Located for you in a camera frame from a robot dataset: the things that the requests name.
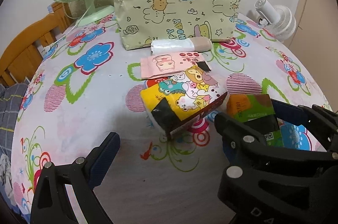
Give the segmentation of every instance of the wooden chair backrest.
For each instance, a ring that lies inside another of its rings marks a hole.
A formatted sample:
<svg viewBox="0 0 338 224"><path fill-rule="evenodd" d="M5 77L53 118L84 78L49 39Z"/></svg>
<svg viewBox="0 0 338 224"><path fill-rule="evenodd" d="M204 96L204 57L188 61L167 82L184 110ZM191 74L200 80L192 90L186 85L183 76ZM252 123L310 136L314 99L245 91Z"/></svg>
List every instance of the wooden chair backrest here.
<svg viewBox="0 0 338 224"><path fill-rule="evenodd" d="M62 3L55 2L52 8L53 14L28 26L5 49L0 58L0 83L3 85L14 85L16 82L12 76L19 83L25 77L31 80L42 62L42 56L33 43L40 40L43 47L50 45L56 41L53 29L59 27L63 33L72 24L73 21L65 15ZM67 4L65 10L70 14Z"/></svg>

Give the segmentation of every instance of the cartoon pencil case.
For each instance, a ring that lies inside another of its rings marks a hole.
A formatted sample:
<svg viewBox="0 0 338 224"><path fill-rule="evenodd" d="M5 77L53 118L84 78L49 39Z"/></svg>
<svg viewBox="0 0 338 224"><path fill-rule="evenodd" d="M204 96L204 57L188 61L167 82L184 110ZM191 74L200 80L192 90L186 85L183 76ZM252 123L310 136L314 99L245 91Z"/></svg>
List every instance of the cartoon pencil case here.
<svg viewBox="0 0 338 224"><path fill-rule="evenodd" d="M194 65L141 91L150 120L168 139L220 106L226 89Z"/></svg>
<svg viewBox="0 0 338 224"><path fill-rule="evenodd" d="M141 77L152 79L171 76L193 65L198 65L204 71L210 71L201 53L186 52L150 56L141 59Z"/></svg>
<svg viewBox="0 0 338 224"><path fill-rule="evenodd" d="M240 0L114 0L122 43L127 50L156 39L204 36L230 39Z"/></svg>

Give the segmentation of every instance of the black tape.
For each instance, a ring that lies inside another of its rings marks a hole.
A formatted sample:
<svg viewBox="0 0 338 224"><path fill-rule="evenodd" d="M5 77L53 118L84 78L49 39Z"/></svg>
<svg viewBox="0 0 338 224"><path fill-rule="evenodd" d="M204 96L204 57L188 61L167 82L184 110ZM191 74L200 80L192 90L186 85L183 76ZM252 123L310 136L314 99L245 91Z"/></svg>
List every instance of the black tape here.
<svg viewBox="0 0 338 224"><path fill-rule="evenodd" d="M168 134L172 130L176 129L175 126L181 123L181 120L170 108L170 105L166 98L163 98L156 107L151 111L156 122L164 129L165 133Z"/></svg>
<svg viewBox="0 0 338 224"><path fill-rule="evenodd" d="M244 124L262 134L268 134L279 130L278 121L274 114L246 121Z"/></svg>
<svg viewBox="0 0 338 224"><path fill-rule="evenodd" d="M196 64L197 64L197 66L199 68L201 68L205 72L210 72L211 71L211 69L209 68L208 64L205 61L196 62Z"/></svg>

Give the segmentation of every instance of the table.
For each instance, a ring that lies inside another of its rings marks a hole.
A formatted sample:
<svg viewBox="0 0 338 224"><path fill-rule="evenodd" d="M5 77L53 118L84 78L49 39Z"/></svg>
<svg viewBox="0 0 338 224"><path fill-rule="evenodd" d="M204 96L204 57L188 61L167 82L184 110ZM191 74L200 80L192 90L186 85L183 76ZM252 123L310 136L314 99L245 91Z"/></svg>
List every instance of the table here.
<svg viewBox="0 0 338 224"><path fill-rule="evenodd" d="M110 131L121 148L101 186L99 201L114 223L227 223L233 212L217 198L228 161L212 112L174 141L155 130L140 91L158 80L140 79L150 48L126 51L114 14L76 28L48 52L20 110L12 146L15 201L29 214L44 163L86 157ZM226 77L229 94L268 93L293 105L331 109L301 62L256 23L239 14L229 42L204 53ZM323 150L303 126L281 125L286 147ZM85 220L68 187L79 223Z"/></svg>

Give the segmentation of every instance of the cartoon bear print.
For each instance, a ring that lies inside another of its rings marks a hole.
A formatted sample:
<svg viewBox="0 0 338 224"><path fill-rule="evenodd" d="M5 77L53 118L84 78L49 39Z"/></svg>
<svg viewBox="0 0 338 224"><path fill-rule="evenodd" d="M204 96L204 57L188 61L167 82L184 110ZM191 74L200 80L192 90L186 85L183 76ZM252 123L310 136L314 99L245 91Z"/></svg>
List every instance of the cartoon bear print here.
<svg viewBox="0 0 338 224"><path fill-rule="evenodd" d="M185 91L185 106L187 106L187 103L189 102L190 105L194 105L193 109L197 109L198 107L203 108L208 104L208 101L210 101L211 96L208 96L204 90L203 93L199 94L200 89L197 88L197 83L195 82L189 81L183 83L182 88Z"/></svg>
<svg viewBox="0 0 338 224"><path fill-rule="evenodd" d="M185 74L191 81L199 83L201 85L205 85L202 78L203 72L204 71L199 67L191 67L190 69L185 71Z"/></svg>
<svg viewBox="0 0 338 224"><path fill-rule="evenodd" d="M151 7L153 10L164 11L168 4L175 3L168 3L167 0L153 0L153 5Z"/></svg>
<svg viewBox="0 0 338 224"><path fill-rule="evenodd" d="M153 0L153 5L150 8L145 8L143 10L143 18L145 20L150 20L155 24L162 23L164 16L166 14L175 14L175 12L165 13L164 10L166 9L168 4L167 0Z"/></svg>
<svg viewBox="0 0 338 224"><path fill-rule="evenodd" d="M194 102L194 98L183 95L178 100L176 100L176 105L179 106L183 111L195 110L198 108L198 106L195 105Z"/></svg>
<svg viewBox="0 0 338 224"><path fill-rule="evenodd" d="M190 82L190 79L188 76L185 75L185 73L178 73L171 77L171 79L177 83L187 83Z"/></svg>
<svg viewBox="0 0 338 224"><path fill-rule="evenodd" d="M209 104L218 99L223 93L222 88L220 88L218 85L212 85L209 86L208 91L198 90L197 94L199 96L204 96L203 99L207 102L207 104Z"/></svg>
<svg viewBox="0 0 338 224"><path fill-rule="evenodd" d="M166 15L164 11L154 10L153 8L145 8L143 14L145 20L152 21L155 24L162 23L164 16Z"/></svg>
<svg viewBox="0 0 338 224"><path fill-rule="evenodd" d="M156 62L156 66L163 72L165 69L175 69L175 62L171 59L171 55L160 55L153 58L153 62Z"/></svg>

